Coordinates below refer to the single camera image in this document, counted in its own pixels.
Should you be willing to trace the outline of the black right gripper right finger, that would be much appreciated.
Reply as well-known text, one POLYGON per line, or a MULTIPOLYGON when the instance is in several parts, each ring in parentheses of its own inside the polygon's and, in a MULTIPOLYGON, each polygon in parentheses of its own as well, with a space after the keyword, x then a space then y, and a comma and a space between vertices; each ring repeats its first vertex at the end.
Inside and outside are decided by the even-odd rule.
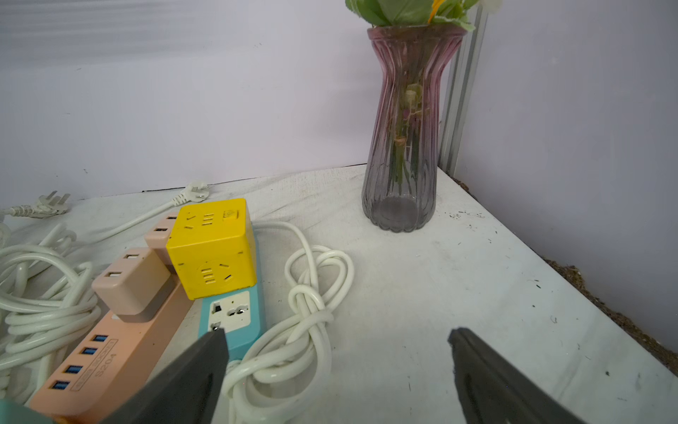
POLYGON ((582 422, 468 328, 452 330, 448 343, 466 422, 582 422))

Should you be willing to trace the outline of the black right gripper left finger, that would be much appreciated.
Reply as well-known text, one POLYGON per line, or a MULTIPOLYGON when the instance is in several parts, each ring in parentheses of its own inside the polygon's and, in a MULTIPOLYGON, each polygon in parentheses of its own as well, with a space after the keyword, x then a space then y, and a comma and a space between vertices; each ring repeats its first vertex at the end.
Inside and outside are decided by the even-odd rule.
POLYGON ((229 351, 223 329, 208 332, 104 423, 210 423, 229 351))

